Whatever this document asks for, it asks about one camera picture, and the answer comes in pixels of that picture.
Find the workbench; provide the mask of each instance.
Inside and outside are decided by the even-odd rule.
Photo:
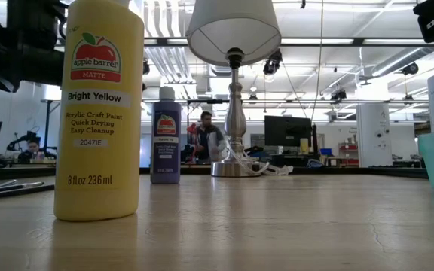
[[[427,180],[143,175],[139,195],[137,215],[88,223],[58,221],[53,191],[0,199],[0,270],[434,271]]]

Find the purple paint bottle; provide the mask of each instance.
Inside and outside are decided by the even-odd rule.
[[[160,88],[160,101],[151,115],[152,184],[178,184],[180,181],[180,120],[182,106],[174,102],[172,87]]]

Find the man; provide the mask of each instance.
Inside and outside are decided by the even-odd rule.
[[[218,162],[222,159],[221,152],[225,149],[224,136],[219,128],[212,125],[210,112],[202,112],[200,121],[202,124],[197,129],[197,158],[203,162]]]
[[[28,150],[27,151],[32,153],[32,154],[35,152],[39,152],[39,142],[40,142],[40,138],[28,140]]]
[[[39,152],[39,142],[40,142],[40,138],[39,137],[35,137],[35,138],[31,138],[27,141],[27,146],[28,148],[26,149],[26,151],[22,152],[19,156],[18,156],[18,160],[20,163],[29,163],[29,161],[33,158],[33,154],[34,153],[38,153]]]

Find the lamp shade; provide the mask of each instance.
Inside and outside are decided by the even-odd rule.
[[[196,0],[186,36],[195,56],[220,66],[228,65],[231,48],[241,49],[248,65],[273,53],[281,40],[271,0]]]

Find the red apple logo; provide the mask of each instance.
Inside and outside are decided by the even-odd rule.
[[[160,119],[157,122],[157,133],[175,135],[176,127],[174,119],[164,114],[161,115]]]
[[[100,45],[105,37],[99,37],[96,41],[95,37],[90,33],[83,33],[83,39],[87,44],[81,45],[76,51],[76,59],[101,59],[107,61],[115,61],[116,56],[113,49],[107,45]]]
[[[72,54],[71,79],[121,82],[121,55],[103,35],[81,34]]]

